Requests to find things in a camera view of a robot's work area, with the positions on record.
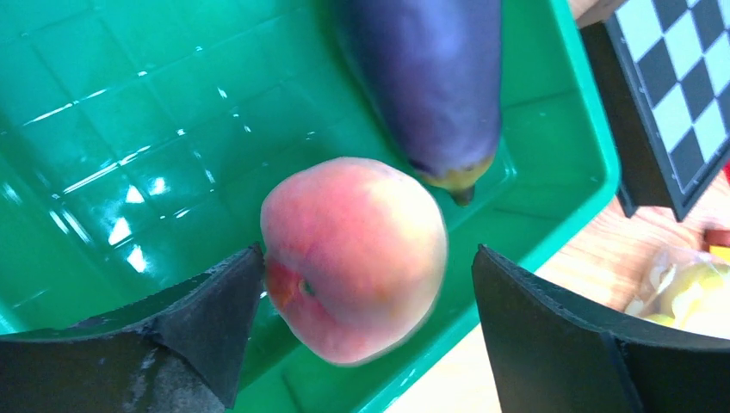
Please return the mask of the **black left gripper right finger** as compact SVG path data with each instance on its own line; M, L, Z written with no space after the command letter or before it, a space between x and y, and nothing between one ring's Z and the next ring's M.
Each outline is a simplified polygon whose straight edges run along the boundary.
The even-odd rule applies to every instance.
M485 245L472 277L502 411L728 411L728 340L613 310Z

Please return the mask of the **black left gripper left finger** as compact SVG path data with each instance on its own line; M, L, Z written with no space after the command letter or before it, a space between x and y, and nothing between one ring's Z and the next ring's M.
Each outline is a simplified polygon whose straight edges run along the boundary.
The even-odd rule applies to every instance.
M263 290L258 244L64 329L1 338L4 412L222 412L233 407Z

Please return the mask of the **clear zip top bag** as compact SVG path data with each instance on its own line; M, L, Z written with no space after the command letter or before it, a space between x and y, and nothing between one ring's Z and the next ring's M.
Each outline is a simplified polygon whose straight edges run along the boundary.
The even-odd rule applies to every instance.
M653 258L624 313L703 336L729 338L729 261L665 247Z

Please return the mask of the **dark purple fake eggplant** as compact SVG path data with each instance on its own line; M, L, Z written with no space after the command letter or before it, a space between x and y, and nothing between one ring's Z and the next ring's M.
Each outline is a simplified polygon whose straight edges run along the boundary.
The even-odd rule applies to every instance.
M503 4L333 1L350 69L408 164L469 205L502 129Z

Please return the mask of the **pink fake peach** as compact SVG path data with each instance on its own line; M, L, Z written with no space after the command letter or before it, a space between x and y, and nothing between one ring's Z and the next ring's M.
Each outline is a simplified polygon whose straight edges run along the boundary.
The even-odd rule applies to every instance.
M292 333L336 366L400 346L428 317L448 262L434 197L381 161L337 157L264 198L264 284Z

